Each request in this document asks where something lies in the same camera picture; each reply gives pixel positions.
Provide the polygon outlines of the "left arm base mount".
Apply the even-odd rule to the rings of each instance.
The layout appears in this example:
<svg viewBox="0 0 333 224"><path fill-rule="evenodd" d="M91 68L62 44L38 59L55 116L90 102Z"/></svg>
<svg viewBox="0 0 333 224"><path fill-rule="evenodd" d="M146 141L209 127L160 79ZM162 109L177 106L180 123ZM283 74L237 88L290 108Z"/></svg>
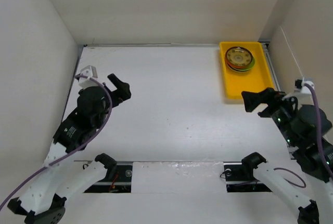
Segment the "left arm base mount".
<svg viewBox="0 0 333 224"><path fill-rule="evenodd" d="M108 172L106 177L84 193L131 193L133 177L133 162L121 161L115 172Z"/></svg>

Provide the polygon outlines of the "yellow patterned plate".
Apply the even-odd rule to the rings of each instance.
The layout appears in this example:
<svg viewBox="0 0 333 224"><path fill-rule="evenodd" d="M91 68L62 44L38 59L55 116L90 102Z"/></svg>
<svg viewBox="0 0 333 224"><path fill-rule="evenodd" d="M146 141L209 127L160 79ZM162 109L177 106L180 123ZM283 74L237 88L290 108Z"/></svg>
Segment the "yellow patterned plate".
<svg viewBox="0 0 333 224"><path fill-rule="evenodd" d="M230 68L235 69L235 70L245 70L244 67L238 67L238 66L233 65L233 64L231 64L231 63L229 63L229 62L226 62L226 64L227 64Z"/></svg>
<svg viewBox="0 0 333 224"><path fill-rule="evenodd" d="M233 68L246 69L254 60L249 50L243 47L231 47L225 53L226 62Z"/></svg>

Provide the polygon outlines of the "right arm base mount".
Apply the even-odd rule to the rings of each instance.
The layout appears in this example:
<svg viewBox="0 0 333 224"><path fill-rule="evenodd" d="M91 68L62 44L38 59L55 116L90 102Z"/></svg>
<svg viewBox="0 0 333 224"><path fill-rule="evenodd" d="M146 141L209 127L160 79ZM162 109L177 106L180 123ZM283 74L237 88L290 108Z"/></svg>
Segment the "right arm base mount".
<svg viewBox="0 0 333 224"><path fill-rule="evenodd" d="M245 167L240 161L223 162L223 167L220 178L225 180L228 193L271 192L262 182L244 172Z"/></svg>

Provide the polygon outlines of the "black plate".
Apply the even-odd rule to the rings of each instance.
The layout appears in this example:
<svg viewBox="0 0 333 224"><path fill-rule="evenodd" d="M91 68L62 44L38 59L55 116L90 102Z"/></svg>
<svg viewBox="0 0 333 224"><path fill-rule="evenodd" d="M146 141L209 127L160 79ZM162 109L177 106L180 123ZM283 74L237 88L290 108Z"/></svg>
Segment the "black plate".
<svg viewBox="0 0 333 224"><path fill-rule="evenodd" d="M236 72L236 73L249 73L250 70L236 70L236 69L230 69L231 71L233 72Z"/></svg>

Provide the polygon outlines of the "orange plate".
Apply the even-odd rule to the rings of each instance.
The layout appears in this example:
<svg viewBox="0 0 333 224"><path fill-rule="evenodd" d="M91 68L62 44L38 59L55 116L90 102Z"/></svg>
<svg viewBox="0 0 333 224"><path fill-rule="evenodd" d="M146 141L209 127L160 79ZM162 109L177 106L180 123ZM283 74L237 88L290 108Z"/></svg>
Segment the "orange plate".
<svg viewBox="0 0 333 224"><path fill-rule="evenodd" d="M231 70L236 71L236 72L247 72L250 69L236 69L234 67L228 66Z"/></svg>

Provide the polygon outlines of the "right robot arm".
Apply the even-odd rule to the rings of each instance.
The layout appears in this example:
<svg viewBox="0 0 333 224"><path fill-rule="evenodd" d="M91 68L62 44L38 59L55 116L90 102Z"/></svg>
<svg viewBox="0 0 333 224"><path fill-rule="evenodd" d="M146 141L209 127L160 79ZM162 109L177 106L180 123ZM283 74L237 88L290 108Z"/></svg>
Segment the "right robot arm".
<svg viewBox="0 0 333 224"><path fill-rule="evenodd" d="M292 156L307 179L293 183L254 152L241 161L240 172L252 182L268 187L295 215L298 223L332 223L332 144L324 135L332 123L319 108L313 87L306 84L312 105L298 105L295 96L267 88L262 92L242 92L245 110L252 112L260 104L267 107L261 118L271 118L287 144L296 148Z"/></svg>

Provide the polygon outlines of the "green plate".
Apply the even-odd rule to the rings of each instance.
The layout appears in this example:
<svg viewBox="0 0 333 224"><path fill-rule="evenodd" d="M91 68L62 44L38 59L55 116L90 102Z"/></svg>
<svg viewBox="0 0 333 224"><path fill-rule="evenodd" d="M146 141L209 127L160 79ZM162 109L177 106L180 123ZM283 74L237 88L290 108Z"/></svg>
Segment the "green plate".
<svg viewBox="0 0 333 224"><path fill-rule="evenodd" d="M246 72L251 70L255 65L255 60L253 60L247 67L239 69L241 72Z"/></svg>

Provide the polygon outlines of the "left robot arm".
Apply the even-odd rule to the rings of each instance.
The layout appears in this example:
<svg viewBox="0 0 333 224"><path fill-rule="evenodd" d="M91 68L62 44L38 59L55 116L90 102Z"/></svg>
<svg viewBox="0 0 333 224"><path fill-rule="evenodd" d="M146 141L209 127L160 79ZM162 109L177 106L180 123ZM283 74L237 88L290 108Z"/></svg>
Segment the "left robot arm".
<svg viewBox="0 0 333 224"><path fill-rule="evenodd" d="M111 91L89 71L75 76L81 90L76 108L56 130L42 167L21 182L1 203L1 207L25 216L25 223L58 223L66 212L66 203L94 183L111 180L117 162L102 153L80 174L66 182L67 172L77 156L97 137L108 122L112 109L131 98L130 85L115 74L108 79L116 87Z"/></svg>

